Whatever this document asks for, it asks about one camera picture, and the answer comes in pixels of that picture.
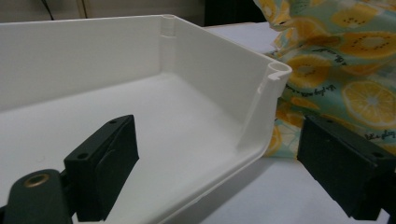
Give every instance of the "plastic tray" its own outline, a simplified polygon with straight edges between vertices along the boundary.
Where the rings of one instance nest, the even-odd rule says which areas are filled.
[[[290,68],[174,16],[0,24],[0,204],[133,114],[140,161],[106,223],[159,223],[258,159]]]

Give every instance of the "black cable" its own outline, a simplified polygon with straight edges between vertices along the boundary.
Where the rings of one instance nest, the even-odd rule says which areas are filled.
[[[53,16],[52,16],[52,13],[50,13],[50,7],[49,7],[49,5],[47,4],[47,0],[41,0],[41,2],[43,3],[44,7],[47,9],[47,11],[48,11],[48,13],[49,13],[49,16],[50,16],[50,19],[51,19],[52,21],[54,21]]]

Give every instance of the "lemon print fabric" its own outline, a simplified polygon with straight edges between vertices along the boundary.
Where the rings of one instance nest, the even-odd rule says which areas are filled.
[[[373,81],[348,83],[343,98],[350,116],[374,129],[396,128],[396,94]]]
[[[306,114],[396,153],[396,0],[254,1],[279,31],[266,54],[293,69],[267,156],[295,157]]]

